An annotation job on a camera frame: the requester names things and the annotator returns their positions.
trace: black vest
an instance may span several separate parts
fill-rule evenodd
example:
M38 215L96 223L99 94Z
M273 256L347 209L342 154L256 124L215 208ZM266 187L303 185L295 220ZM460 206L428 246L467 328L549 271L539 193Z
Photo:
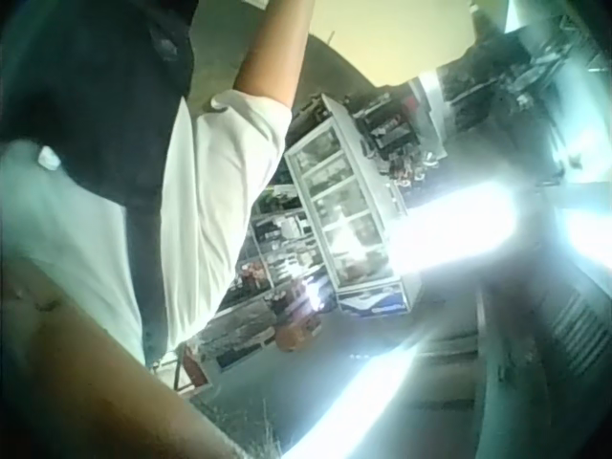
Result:
M75 182L126 209L149 366L168 337L160 209L193 71L189 3L185 18L161 0L30 0L2 43L0 142L50 146Z

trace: shelf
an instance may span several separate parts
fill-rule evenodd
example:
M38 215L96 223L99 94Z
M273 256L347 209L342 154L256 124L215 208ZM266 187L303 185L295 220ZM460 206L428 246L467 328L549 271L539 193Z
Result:
M347 186L348 184L351 184L351 183L355 182L356 180L357 180L357 177L355 177L355 175L351 175L349 178L344 179L342 182L338 182L337 184L335 184L333 186L330 186L326 190L321 191L319 194L313 196L311 199L314 202L317 199L324 198L325 196L327 196L329 194L332 194L334 191L338 191L343 186Z
M263 213L261 215L252 215L251 222L256 226L259 226L259 225L262 225L272 220L273 218L287 217L287 216L295 215L297 213L301 213L304 211L305 211L304 208L289 208L285 210L279 210L277 212Z
M370 253L371 251L377 251L378 249L383 249L384 244L376 244L374 246L366 247L365 253ZM350 253L343 253L342 255L333 255L334 259L343 260L344 258L349 258L351 256Z
M259 256L259 255L250 256L249 258L240 258L236 262L236 267L241 266L241 265L245 265L245 264L248 264L248 263L253 263L255 261L259 261L260 263L263 263L263 260L261 258L262 257Z
M282 246L280 246L277 249L274 249L274 250L271 250L271 251L263 251L263 252L261 252L261 254L262 254L262 256L268 256L268 255L270 255L270 254L272 254L272 253L274 253L276 251L285 251L285 250L290 249L291 247L296 246L296 245L298 245L300 243L301 244L308 244L309 242L312 242L314 240L315 240L315 237L312 234L309 234L308 236L300 237L298 239L293 239L293 240L291 240L291 242L288 242L287 244L282 245ZM259 247L265 246L266 244L268 244L268 243L266 243L266 242L259 243Z
M281 282L280 284L275 285L273 290L280 290L282 287L287 287L294 280L301 279L301 278L304 278L304 277L308 277L309 275L313 275L314 273L316 273L318 270L320 270L324 266L325 266L324 264L315 265L312 268L309 268L308 271L306 271L306 273L297 275L296 277L293 277L291 279L287 279L287 280Z
M350 217L345 217L341 220L338 220L337 222L330 223L329 225L323 228L323 232L327 232L329 230L334 230L336 228L343 227L344 225L348 225L349 223L355 220L359 220L360 218L370 215L371 213L372 211L369 208L361 212L355 213L351 215Z
M234 304L230 308L224 309L223 311L220 311L217 314L215 314L210 321L213 321L213 320L215 320L217 318L220 318L220 317L223 317L223 316L227 316L228 314L231 314L234 311L237 311L238 309L241 309L241 308L243 308L245 306L248 306L248 305L254 303L255 301L259 301L264 296L269 295L273 291L274 291L274 288L270 288L270 289L267 289L266 291L262 292L261 294L257 294L255 296L252 296L249 299L245 299L244 301L241 301L238 304Z
M321 170L323 167L325 167L328 164L331 164L334 160L336 160L337 158L339 158L340 156L342 156L342 154L344 153L343 150L339 150L336 153L334 153L332 156L325 158L323 161L321 161L319 164L311 167L310 169L308 169L306 172L304 172L304 175L302 175L302 177L304 179L307 179L308 177L310 177L311 175L313 175L315 172L317 172L318 170Z
M235 304L233 306L231 306L228 309L224 309L223 311L220 311L219 313L215 314L213 316L213 318L210 321L213 321L217 318L221 318L223 316L227 316L228 314L233 313L234 311L237 311L238 309L244 308L245 306L248 306L250 304L253 304L255 301L259 301L260 299L263 299L266 295L269 295L273 292L276 292L278 290L280 290L283 287L287 287L288 285L290 285L293 281L303 278L303 277L308 277L309 275L313 275L314 273L316 273L318 270L320 270L321 268L323 268L325 265L324 264L320 264L320 265L315 265L312 268L310 268L308 271L306 271L303 274L297 275L296 277L292 277L290 279L287 279L283 282L281 282L278 285L274 285L273 287L271 287L270 289L266 290L265 292L262 292L261 294L258 294L256 296L252 296L249 299L245 299L244 301Z

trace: bright light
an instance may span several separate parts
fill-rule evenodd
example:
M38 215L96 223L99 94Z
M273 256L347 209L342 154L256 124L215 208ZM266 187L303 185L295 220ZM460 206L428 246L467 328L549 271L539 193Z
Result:
M496 184L466 188L408 212L391 231L391 266L396 274L416 273L491 251L515 228L507 190Z
M346 218L342 216L339 221L346 221ZM332 242L332 253L347 253L355 261L362 261L367 258L365 248L348 225L342 226L336 233Z
M324 305L318 296L318 284L316 282L313 283L312 277L306 282L306 284L304 284L304 289L313 310L320 311L323 309Z
M414 355L412 349L397 349L372 359L283 459L348 457L402 386Z
M572 246L612 269L612 215L564 210L563 217Z

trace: white cabinet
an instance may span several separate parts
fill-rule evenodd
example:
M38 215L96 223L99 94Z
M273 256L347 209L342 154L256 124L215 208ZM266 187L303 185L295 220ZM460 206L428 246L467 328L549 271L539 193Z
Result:
M420 279L393 273L387 244L403 204L365 157L361 135L344 107L323 99L332 117L286 157L339 305L362 316L409 311Z

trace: sleeve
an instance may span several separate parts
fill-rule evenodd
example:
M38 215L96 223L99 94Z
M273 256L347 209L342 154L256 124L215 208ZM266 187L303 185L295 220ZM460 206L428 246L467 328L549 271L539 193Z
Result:
M216 309L233 280L251 207L284 152L292 113L275 100L233 90L211 105L214 112L195 121L194 136L201 270Z

